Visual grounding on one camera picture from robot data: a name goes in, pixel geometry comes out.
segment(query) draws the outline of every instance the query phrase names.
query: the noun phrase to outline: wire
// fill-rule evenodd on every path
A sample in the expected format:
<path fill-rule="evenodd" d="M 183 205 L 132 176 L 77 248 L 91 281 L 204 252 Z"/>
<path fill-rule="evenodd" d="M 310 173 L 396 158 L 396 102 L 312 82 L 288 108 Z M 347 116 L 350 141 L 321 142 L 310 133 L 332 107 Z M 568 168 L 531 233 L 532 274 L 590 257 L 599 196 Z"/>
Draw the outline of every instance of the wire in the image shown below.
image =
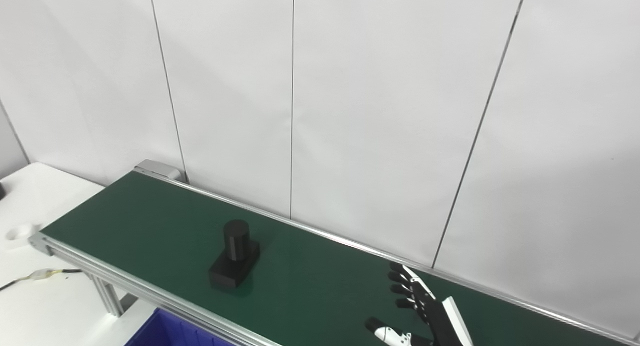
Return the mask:
<path fill-rule="evenodd" d="M 0 291 L 22 280 L 28 280 L 28 279 L 42 280 L 43 278 L 49 278 L 52 275 L 55 275 L 56 273 L 78 273 L 78 272 L 82 272 L 82 270 L 79 268 L 62 268 L 61 270 L 51 270 L 50 268 L 42 268 L 41 270 L 33 271 L 28 276 L 24 276 L 24 277 L 20 277 L 20 278 L 16 278 L 15 280 L 12 280 L 11 282 L 0 287 Z"/>
<path fill-rule="evenodd" d="M 18 283 L 18 280 L 12 280 L 11 282 L 9 282 L 9 283 L 5 284 L 4 286 L 0 287 L 0 291 L 2 291 L 3 289 L 11 286 L 12 284 L 16 284 L 16 283 Z"/>

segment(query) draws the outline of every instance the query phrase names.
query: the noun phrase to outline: aluminum frame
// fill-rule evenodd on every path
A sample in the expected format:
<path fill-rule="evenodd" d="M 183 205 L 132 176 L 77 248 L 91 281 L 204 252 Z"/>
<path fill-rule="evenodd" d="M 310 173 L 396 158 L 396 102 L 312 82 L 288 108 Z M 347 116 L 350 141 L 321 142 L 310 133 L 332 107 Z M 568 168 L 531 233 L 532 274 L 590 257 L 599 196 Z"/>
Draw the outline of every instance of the aluminum frame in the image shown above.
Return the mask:
<path fill-rule="evenodd" d="M 479 284 L 475 284 L 473 282 L 469 282 L 467 280 L 463 280 L 461 278 L 450 275 L 449 273 L 445 273 L 443 271 L 435 270 L 430 266 L 420 264 L 418 262 L 414 262 L 412 260 L 406 259 L 404 257 L 400 257 L 398 255 L 390 254 L 388 252 L 379 250 L 372 246 L 364 245 L 353 241 L 351 239 L 347 239 L 342 236 L 338 236 L 336 234 L 332 234 L 325 230 L 316 229 L 309 225 L 305 225 L 303 223 L 299 223 L 294 220 L 290 220 L 283 216 L 279 216 L 278 214 L 270 213 L 268 211 L 258 209 L 251 205 L 243 204 L 242 202 L 238 202 L 235 200 L 231 200 L 230 198 L 226 198 L 224 196 L 217 195 L 215 193 L 211 193 L 205 191 L 203 189 L 196 188 L 189 184 L 185 184 L 183 182 L 179 182 L 174 179 L 167 178 L 163 175 L 159 175 L 158 173 L 154 173 L 144 168 L 136 167 L 135 172 L 142 173 L 148 177 L 152 177 L 154 179 L 162 180 L 163 182 L 167 182 L 169 184 L 173 184 L 174 186 L 178 186 L 184 189 L 188 189 L 189 191 L 194 191 L 201 195 L 208 196 L 210 198 L 214 198 L 216 200 L 221 200 L 223 202 L 229 203 L 231 205 L 235 205 L 237 207 L 246 209 L 248 211 L 261 214 L 262 216 L 266 216 L 268 218 L 272 218 L 274 220 L 280 221 L 282 223 L 286 223 L 287 225 L 291 225 L 293 227 L 297 227 L 313 234 L 317 234 L 318 236 L 325 237 L 327 239 L 331 239 L 332 241 L 341 243 L 345 246 L 350 246 L 356 248 L 358 250 L 377 255 L 378 257 L 382 257 L 388 259 L 390 261 L 395 261 L 401 264 L 405 264 L 406 266 L 415 268 L 417 270 L 423 271 L 425 273 L 429 273 L 430 275 L 434 275 L 439 278 L 443 278 L 450 282 L 454 282 L 463 287 L 467 287 L 473 289 L 474 291 L 478 291 L 484 293 L 489 296 L 493 296 L 494 298 L 498 298 L 499 300 L 503 300 L 514 305 L 518 305 L 519 307 L 523 307 L 527 310 L 537 312 L 544 316 L 553 318 L 562 323 L 566 323 L 568 325 L 582 328 L 583 330 L 587 330 L 594 334 L 598 334 L 604 337 L 608 337 L 615 341 L 618 341 L 622 344 L 628 344 L 630 346 L 640 346 L 640 341 L 631 339 L 630 337 L 625 337 L 620 334 L 610 332 L 608 330 L 604 330 L 595 325 L 591 325 L 589 323 L 580 321 L 578 319 L 574 319 L 565 314 L 561 314 L 559 312 L 551 311 L 539 305 L 535 305 L 534 303 L 526 302 L 514 296 L 506 295 L 500 291 L 496 291 L 489 287 L 485 287 Z M 139 298 L 142 298 L 150 303 L 153 303 L 157 307 L 165 309 L 178 317 L 181 317 L 191 323 L 211 332 L 226 341 L 230 341 L 231 343 L 238 344 L 239 346 L 279 346 L 278 343 L 275 343 L 265 337 L 262 337 L 259 334 L 254 333 L 247 328 L 244 328 L 240 325 L 237 325 L 228 319 L 225 319 L 217 314 L 214 314 L 194 303 L 188 302 L 187 300 L 175 296 L 163 289 L 160 289 L 153 284 L 150 284 L 141 278 L 137 278 L 134 275 L 130 275 L 125 271 L 119 270 L 102 262 L 101 260 L 92 257 L 89 254 L 85 254 L 84 252 L 77 250 L 69 245 L 64 244 L 63 242 L 57 241 L 48 237 L 41 232 L 30 237 L 30 243 L 34 248 L 50 255 L 56 255 L 57 257 L 66 260 L 67 262 L 91 273 L 95 277 L 102 278 L 103 280 L 114 284 L 115 286 L 135 295 Z"/>

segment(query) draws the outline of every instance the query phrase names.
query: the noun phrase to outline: wall panel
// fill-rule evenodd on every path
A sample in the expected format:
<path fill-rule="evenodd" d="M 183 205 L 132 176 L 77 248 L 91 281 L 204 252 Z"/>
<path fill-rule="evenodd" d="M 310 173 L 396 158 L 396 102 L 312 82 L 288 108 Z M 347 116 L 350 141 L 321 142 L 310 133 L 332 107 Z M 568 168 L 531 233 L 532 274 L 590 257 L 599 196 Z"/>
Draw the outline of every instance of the wall panel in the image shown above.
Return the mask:
<path fill-rule="evenodd" d="M 635 335 L 638 0 L 525 0 L 436 268 Z"/>
<path fill-rule="evenodd" d="M 102 184 L 181 166 L 150 0 L 0 0 L 0 95 L 32 161 Z"/>
<path fill-rule="evenodd" d="M 154 0 L 191 184 L 289 215 L 292 0 Z"/>
<path fill-rule="evenodd" d="M 292 215 L 430 264 L 519 0 L 295 0 Z"/>

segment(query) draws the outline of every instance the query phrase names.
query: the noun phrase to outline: white object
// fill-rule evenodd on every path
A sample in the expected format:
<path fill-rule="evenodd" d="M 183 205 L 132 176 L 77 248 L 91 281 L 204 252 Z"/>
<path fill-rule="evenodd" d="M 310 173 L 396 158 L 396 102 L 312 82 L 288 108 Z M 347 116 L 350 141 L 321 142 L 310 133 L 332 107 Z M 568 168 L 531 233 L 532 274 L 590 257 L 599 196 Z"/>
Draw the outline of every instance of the white object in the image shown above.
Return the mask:
<path fill-rule="evenodd" d="M 524 0 L 435 267 L 633 337 L 638 0 Z"/>
<path fill-rule="evenodd" d="M 467 324 L 460 315 L 460 310 L 458 309 L 456 302 L 453 300 L 453 297 L 447 297 L 442 301 L 442 305 L 444 306 L 448 320 L 451 322 L 451 325 L 453 325 L 455 334 L 460 340 L 460 343 L 462 343 L 462 346 L 473 346 L 469 330 L 467 329 Z"/>
<path fill-rule="evenodd" d="M 1 180 L 0 234 L 19 223 L 48 225 L 98 193 L 102 186 L 44 164 L 30 164 Z M 39 269 L 74 268 L 30 246 L 0 248 L 0 286 Z M 14 284 L 0 292 L 0 344 L 13 346 L 122 346 L 153 312 L 138 300 L 120 318 L 107 314 L 94 284 L 83 273 Z"/>
<path fill-rule="evenodd" d="M 2 245 L 5 250 L 13 250 L 14 248 L 29 245 L 28 238 L 39 230 L 39 226 L 32 223 L 23 223 L 12 227 L 4 234 Z"/>

